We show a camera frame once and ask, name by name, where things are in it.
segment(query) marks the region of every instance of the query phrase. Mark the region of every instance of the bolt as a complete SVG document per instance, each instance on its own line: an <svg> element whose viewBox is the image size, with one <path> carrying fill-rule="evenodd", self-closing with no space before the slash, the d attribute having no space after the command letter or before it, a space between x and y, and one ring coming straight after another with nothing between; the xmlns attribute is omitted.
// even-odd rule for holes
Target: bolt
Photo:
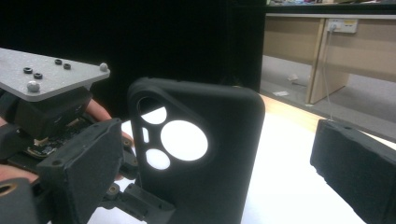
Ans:
<svg viewBox="0 0 396 224"><path fill-rule="evenodd" d="M34 77L35 79L43 79L43 75L40 74L40 73L35 73L35 74L33 75L33 77Z"/></svg>
<svg viewBox="0 0 396 224"><path fill-rule="evenodd" d="M106 72L108 68L106 63L101 63L99 67L102 72Z"/></svg>
<svg viewBox="0 0 396 224"><path fill-rule="evenodd" d="M29 92L39 92L40 91L40 84L35 81L30 81L27 83L27 90Z"/></svg>
<svg viewBox="0 0 396 224"><path fill-rule="evenodd" d="M24 74L32 74L33 73L33 69L30 67L25 67L23 68L23 73Z"/></svg>
<svg viewBox="0 0 396 224"><path fill-rule="evenodd" d="M72 65L70 65L70 63L65 63L64 64L64 69L70 70L70 68L72 68Z"/></svg>
<svg viewBox="0 0 396 224"><path fill-rule="evenodd" d="M62 65L62 60L60 60L60 59L55 59L55 64L56 64L56 65Z"/></svg>

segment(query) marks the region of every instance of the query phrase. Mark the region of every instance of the silver screw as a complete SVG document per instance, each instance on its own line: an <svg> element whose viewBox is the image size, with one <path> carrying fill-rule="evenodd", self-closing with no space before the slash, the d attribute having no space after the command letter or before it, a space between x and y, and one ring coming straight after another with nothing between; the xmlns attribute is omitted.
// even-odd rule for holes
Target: silver screw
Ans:
<svg viewBox="0 0 396 224"><path fill-rule="evenodd" d="M99 67L102 72L107 72L107 63L101 63Z"/></svg>
<svg viewBox="0 0 396 224"><path fill-rule="evenodd" d="M40 84L38 84L36 81L30 81L27 83L27 90L29 92L39 92L40 91Z"/></svg>

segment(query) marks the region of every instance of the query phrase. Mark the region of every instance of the power outlet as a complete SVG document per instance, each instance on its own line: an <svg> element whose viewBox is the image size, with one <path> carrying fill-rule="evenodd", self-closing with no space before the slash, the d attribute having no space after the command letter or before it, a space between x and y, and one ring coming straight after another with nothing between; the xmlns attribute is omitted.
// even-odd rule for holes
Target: power outlet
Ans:
<svg viewBox="0 0 396 224"><path fill-rule="evenodd" d="M358 29L357 19L329 19L327 31L355 34Z"/></svg>

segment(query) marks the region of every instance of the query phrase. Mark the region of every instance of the gray metal plate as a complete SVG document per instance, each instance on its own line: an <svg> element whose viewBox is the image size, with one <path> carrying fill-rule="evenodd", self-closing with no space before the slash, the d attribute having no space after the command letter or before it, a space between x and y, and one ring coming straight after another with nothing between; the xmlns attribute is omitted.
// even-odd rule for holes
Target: gray metal plate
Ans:
<svg viewBox="0 0 396 224"><path fill-rule="evenodd" d="M0 89L8 91L23 100L37 102L51 96L73 90L81 86L89 86L93 82L109 77L110 70L101 71L99 65L78 63L61 59L63 64L55 64L53 57L20 52L11 49L0 49ZM71 65L70 70L64 64ZM33 69L33 74L25 74L23 68ZM43 75L42 79L34 79L34 74ZM39 84L38 92L27 89L29 81Z"/></svg>

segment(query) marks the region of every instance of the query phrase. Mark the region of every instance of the white cable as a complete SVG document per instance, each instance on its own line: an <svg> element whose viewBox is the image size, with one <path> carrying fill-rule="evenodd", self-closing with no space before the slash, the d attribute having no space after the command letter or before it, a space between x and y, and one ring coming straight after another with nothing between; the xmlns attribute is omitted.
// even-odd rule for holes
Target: white cable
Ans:
<svg viewBox="0 0 396 224"><path fill-rule="evenodd" d="M328 48L330 44L332 43L332 32L336 29L336 25L333 24L332 27L330 28L329 33L327 34L327 40L326 40L326 45L325 45L325 50L324 50L324 58L323 58L323 66L322 66L322 75L323 75L323 80L324 80L324 86L326 88L326 96L327 96L327 102L329 103L329 108L330 108L330 120L332 120L332 103L330 102L330 94L329 94L329 87L328 87L328 82L326 78L326 64L327 64L327 56L328 56Z"/></svg>

